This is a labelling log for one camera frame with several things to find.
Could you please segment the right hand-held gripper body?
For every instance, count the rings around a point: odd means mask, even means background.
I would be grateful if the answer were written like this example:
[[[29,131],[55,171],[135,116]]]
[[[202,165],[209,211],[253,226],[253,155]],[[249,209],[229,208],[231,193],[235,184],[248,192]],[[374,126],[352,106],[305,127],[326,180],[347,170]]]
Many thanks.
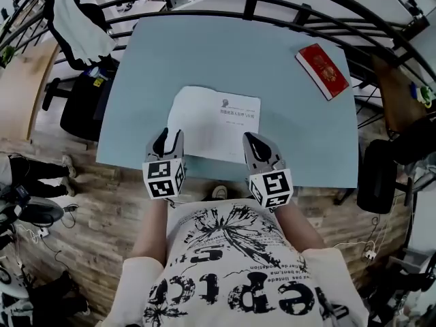
[[[249,191],[262,208],[277,208],[290,202],[294,188],[283,159],[272,163],[250,161],[247,165]]]

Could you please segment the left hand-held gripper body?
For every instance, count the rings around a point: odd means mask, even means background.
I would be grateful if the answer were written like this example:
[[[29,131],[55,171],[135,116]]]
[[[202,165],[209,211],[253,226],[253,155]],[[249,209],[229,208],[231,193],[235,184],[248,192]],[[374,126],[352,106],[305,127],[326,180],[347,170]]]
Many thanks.
[[[163,157],[159,157],[152,151],[152,147],[148,146],[142,173],[150,199],[177,197],[185,181],[183,144],[177,144],[171,154]]]

